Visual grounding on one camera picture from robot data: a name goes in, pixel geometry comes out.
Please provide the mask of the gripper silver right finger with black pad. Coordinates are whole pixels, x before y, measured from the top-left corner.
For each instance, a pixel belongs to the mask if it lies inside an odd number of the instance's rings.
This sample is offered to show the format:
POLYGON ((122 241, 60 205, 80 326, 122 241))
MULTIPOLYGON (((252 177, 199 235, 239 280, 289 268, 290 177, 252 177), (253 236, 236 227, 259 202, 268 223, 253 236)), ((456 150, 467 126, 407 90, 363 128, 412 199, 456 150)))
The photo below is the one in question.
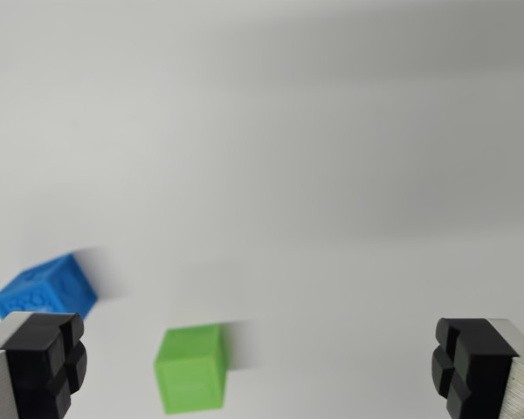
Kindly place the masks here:
POLYGON ((508 319, 442 318, 431 377, 454 419, 524 418, 524 334, 508 319))

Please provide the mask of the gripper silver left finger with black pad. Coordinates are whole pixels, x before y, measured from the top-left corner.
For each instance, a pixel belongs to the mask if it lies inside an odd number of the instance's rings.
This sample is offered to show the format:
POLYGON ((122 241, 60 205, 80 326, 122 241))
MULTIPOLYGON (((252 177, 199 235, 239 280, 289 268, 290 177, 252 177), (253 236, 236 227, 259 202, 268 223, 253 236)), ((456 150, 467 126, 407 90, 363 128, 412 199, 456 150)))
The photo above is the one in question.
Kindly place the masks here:
POLYGON ((85 380, 77 313, 12 312, 0 322, 0 419, 63 418, 85 380))

